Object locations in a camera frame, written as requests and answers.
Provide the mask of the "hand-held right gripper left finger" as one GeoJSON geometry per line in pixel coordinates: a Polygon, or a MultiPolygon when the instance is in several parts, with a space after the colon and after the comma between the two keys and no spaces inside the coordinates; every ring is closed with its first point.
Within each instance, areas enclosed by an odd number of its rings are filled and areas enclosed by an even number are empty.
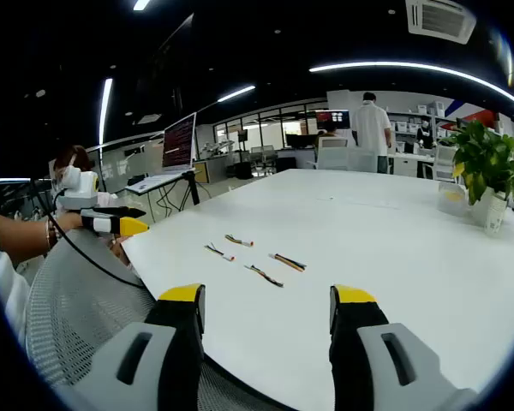
{"type": "Polygon", "coordinates": [[[62,388],[70,410],[195,410],[204,350],[206,288],[164,292],[146,319],[99,348],[89,373],[62,388]]]}

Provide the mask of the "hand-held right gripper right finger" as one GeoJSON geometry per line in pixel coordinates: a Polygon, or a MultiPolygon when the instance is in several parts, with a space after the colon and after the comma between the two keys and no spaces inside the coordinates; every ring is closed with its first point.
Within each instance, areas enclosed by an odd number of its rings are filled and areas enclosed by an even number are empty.
{"type": "Polygon", "coordinates": [[[391,323],[368,292],[330,288],[329,361],[336,410],[468,410],[472,389],[440,371],[438,355],[407,327],[391,323]]]}

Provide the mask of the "person's left hand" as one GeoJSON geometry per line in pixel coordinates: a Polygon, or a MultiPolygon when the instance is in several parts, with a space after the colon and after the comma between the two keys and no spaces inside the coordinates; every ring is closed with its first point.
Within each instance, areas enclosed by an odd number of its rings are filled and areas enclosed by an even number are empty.
{"type": "Polygon", "coordinates": [[[56,240],[72,229],[82,228],[83,222],[80,214],[69,211],[56,219],[50,219],[48,226],[49,239],[56,240]]]}

